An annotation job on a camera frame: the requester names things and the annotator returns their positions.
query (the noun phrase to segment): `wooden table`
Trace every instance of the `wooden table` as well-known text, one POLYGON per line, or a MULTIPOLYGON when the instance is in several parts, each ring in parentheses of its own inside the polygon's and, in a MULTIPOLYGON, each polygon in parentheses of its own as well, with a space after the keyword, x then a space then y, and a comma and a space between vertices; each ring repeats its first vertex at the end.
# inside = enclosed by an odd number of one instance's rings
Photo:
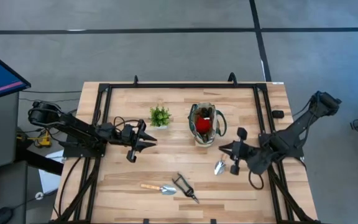
MULTIPOLYGON (((87 123, 92 121, 98 85, 98 82, 86 82, 83 87, 76 117, 87 123)), ((267 83, 267 86, 272 110, 285 112, 283 119, 275 119, 276 129, 286 128, 293 120, 285 86, 282 83, 267 83)), ((265 126, 268 127, 262 93, 260 99, 265 126)), ((232 164, 229 159, 224 174, 215 176, 213 172, 222 154, 218 146, 237 139, 237 127, 248 131, 247 144, 259 145, 257 135, 260 129, 251 89, 121 88, 114 89, 111 100, 109 122, 116 116, 144 119, 148 125, 146 133, 157 138, 158 145, 137 153, 135 164, 126 160, 128 148, 107 146, 98 176, 92 223, 142 223, 144 218, 149 218, 151 223, 209 223, 212 218, 218 223, 275 223, 267 172, 262 175, 265 182, 263 190, 251 187, 249 170, 244 161, 240 163, 239 176, 229 173, 232 164), (196 147, 188 127, 187 116, 191 105, 199 102, 215 104, 228 123, 226 135, 217 137, 209 148, 196 147), (150 107, 157 104, 169 108, 172 114, 168 129, 155 129, 149 125, 150 107), (141 183, 172 184, 171 178, 177 172, 181 172, 194 187, 200 204, 181 192, 168 196, 140 188, 141 183)), ((70 204, 78 191, 83 160, 68 179, 63 208, 70 204)), ((65 161, 60 189, 75 161, 75 158, 65 161)), ((283 163, 290 193, 306 214, 317 218, 305 168, 294 159, 285 159, 283 163)), ((260 184, 256 175, 252 175, 252 180, 256 185, 260 184)), ((81 218, 85 217, 88 195, 84 198, 81 218)), ((280 206, 283 219, 286 219, 282 199, 280 206)))

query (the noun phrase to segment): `red object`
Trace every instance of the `red object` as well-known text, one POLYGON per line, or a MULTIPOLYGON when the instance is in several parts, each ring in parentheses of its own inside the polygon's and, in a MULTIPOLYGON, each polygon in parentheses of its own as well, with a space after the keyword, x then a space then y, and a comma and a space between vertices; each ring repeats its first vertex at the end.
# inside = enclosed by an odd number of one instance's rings
POLYGON ((196 130, 200 134, 206 134, 211 129, 211 120, 198 118, 196 122, 196 130))

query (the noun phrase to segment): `gray floor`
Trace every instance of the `gray floor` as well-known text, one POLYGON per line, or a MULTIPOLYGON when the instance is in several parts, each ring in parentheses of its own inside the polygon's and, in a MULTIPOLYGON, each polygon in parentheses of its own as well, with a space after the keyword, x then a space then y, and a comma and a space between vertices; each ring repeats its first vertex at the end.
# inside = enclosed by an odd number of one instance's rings
MULTIPOLYGON (((358 27, 358 1, 256 0, 262 27, 358 27)), ((0 0, 0 29, 252 27, 247 0, 0 0)), ((293 112, 316 91, 343 103, 311 128, 304 147, 319 219, 358 223, 358 32, 263 34, 272 80, 285 82, 293 112)), ((254 33, 0 35, 0 58, 33 90, 80 90, 84 81, 263 81, 254 33)), ((59 100, 79 94, 30 94, 59 100)), ((64 110, 77 101, 60 103, 64 110)), ((31 103, 21 101, 19 126, 31 103)), ((58 150, 33 149, 41 154, 58 150)), ((29 170, 29 195, 40 190, 29 170)), ((46 222, 53 198, 29 206, 27 222, 46 222)))

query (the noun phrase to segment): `bag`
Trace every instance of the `bag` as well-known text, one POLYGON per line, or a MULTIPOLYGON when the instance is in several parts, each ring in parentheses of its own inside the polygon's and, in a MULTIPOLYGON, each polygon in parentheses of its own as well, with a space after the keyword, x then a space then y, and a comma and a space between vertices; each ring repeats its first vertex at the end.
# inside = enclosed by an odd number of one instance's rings
POLYGON ((219 110, 217 110, 215 106, 212 105, 211 103, 193 104, 191 106, 188 120, 189 120, 190 131, 194 135, 194 139, 196 141, 197 146, 209 147, 210 145, 212 145, 216 134, 220 136, 224 136, 227 131, 226 119, 224 118, 223 114, 219 110), (211 127, 206 134, 200 134, 196 130, 196 123, 200 118, 208 119, 205 118, 206 114, 208 115, 208 118, 210 120, 211 127), (222 117, 224 122, 223 134, 219 127, 218 115, 222 117))

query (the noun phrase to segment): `small green plant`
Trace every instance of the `small green plant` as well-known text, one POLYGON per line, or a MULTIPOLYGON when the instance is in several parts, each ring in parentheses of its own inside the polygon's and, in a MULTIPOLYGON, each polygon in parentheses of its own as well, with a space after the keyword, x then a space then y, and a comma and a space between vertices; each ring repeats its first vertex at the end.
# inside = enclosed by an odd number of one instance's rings
POLYGON ((150 113, 152 115, 152 126, 159 127, 169 124, 169 117, 171 116, 169 109, 165 109, 164 107, 159 108, 156 106, 155 108, 150 108, 150 113))

